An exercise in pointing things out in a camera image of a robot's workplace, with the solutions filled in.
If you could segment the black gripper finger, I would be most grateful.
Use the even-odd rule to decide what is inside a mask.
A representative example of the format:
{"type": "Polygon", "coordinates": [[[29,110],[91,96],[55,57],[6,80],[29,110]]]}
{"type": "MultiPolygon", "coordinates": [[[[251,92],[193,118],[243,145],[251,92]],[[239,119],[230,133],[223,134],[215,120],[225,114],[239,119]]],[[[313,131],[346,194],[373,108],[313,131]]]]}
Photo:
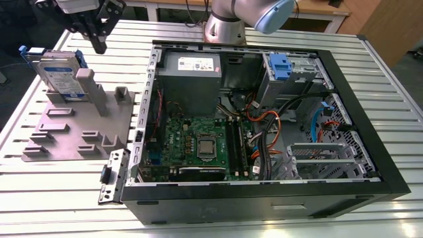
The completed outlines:
{"type": "MultiPolygon", "coordinates": [[[[71,15],[65,13],[65,0],[38,0],[35,5],[38,9],[49,17],[51,17],[67,30],[70,30],[73,33],[79,32],[78,25],[75,25],[71,15]]],[[[98,46],[97,37],[87,37],[87,36],[85,37],[91,42],[93,47],[97,51],[97,46],[98,46]]]]}
{"type": "Polygon", "coordinates": [[[126,9],[126,2],[123,0],[102,0],[102,8],[97,16],[98,46],[97,53],[105,54],[107,50],[106,39],[110,36],[126,9]]]}

